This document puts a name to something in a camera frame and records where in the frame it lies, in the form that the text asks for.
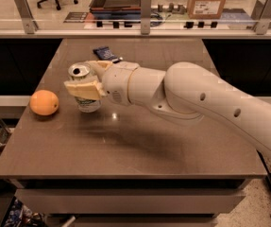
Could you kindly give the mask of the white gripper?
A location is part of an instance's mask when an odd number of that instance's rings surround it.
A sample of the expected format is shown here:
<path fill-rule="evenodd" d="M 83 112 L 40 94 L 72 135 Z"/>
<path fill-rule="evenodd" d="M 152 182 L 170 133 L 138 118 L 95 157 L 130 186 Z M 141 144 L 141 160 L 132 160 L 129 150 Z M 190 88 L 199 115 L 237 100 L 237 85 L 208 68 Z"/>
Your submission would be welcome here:
<path fill-rule="evenodd" d="M 97 80 L 83 82 L 68 80 L 64 82 L 68 93 L 75 97 L 100 100 L 103 96 L 115 104 L 129 106 L 128 82 L 133 72 L 140 67 L 138 63 L 121 61 L 113 64 L 111 61 L 88 61 L 102 83 Z"/>

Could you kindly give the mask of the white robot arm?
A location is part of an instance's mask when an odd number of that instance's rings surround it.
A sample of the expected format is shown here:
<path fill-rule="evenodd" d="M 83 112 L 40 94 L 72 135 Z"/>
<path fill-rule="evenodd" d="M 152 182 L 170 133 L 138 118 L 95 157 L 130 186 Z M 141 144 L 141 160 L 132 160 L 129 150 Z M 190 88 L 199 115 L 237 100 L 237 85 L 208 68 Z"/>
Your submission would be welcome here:
<path fill-rule="evenodd" d="M 71 96 L 142 106 L 180 125 L 207 116 L 240 133 L 271 160 L 271 104 L 199 65 L 182 61 L 162 71 L 128 61 L 84 61 L 69 68 L 76 69 L 79 74 L 64 82 Z"/>

